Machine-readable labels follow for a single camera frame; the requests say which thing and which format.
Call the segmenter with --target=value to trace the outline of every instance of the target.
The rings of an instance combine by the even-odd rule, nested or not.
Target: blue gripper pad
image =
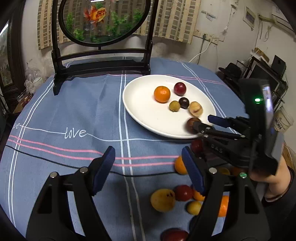
[[[101,166],[99,167],[97,173],[94,176],[93,181],[93,193],[94,195],[101,191],[107,176],[113,166],[115,161],[115,149],[112,146],[109,146],[105,151],[104,155],[101,158],[98,158],[97,161],[101,161]]]
[[[210,123],[212,123],[214,125],[217,125],[217,126],[221,126],[221,127],[224,127],[224,128],[230,127],[229,122],[226,119],[218,117],[218,116],[209,115],[207,117],[207,120]]]
[[[187,146],[182,149],[182,160],[192,181],[194,189],[203,194],[205,190],[203,176],[194,162],[192,151]]]

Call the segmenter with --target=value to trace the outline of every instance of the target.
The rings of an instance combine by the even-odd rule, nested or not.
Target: checkered tablecloth
[[[171,75],[194,84],[213,102],[220,117],[245,116],[238,97],[204,67],[153,58],[151,74]],[[122,92],[138,76],[123,72],[76,77],[66,81],[57,96],[53,95],[50,77],[24,108],[7,145],[26,154],[5,147],[0,162],[0,203],[23,235],[49,173],[74,173],[76,168],[88,166],[92,159],[101,156],[110,145],[116,150],[112,171],[125,175],[174,171],[175,158],[190,141],[158,136],[130,117],[122,102]],[[150,204],[155,190],[173,189],[180,184],[190,185],[191,181],[187,175],[178,174],[123,177],[110,173],[103,190],[93,200],[112,240],[159,240],[160,233],[167,228],[189,230],[193,216],[184,210],[185,202],[176,202],[167,213],[157,212]],[[73,193],[69,192],[68,197],[75,230],[83,234]],[[214,234],[222,225],[223,218],[218,218]]]

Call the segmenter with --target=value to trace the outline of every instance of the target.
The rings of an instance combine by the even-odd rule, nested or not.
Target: goldfish painting
[[[106,16],[106,8],[101,7],[97,9],[95,6],[91,6],[90,12],[85,9],[84,17],[90,21],[91,24],[97,27],[98,22],[104,23],[104,17]]]

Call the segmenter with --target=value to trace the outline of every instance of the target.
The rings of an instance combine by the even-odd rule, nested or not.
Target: white bucket
[[[274,119],[274,128],[277,131],[285,133],[290,126],[293,126],[294,119],[289,116],[284,107],[282,106],[276,113]]]

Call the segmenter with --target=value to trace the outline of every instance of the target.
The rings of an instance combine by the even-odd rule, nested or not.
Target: wall socket
[[[201,30],[196,29],[196,30],[194,31],[194,33],[193,33],[193,36],[202,39],[204,34],[206,35],[206,37],[205,37],[205,40],[206,40],[206,41],[210,41],[210,40],[212,40],[212,43],[213,43],[213,44],[218,45],[218,43],[219,43],[219,38],[215,38],[215,35],[213,35],[213,34],[210,35],[210,34],[208,34],[208,33],[205,33],[205,32],[203,32],[203,31],[201,31]]]
[[[213,38],[212,43],[218,45],[219,43],[219,38]]]
[[[196,29],[193,33],[193,36],[200,38],[200,34],[201,34],[201,32],[198,29]]]

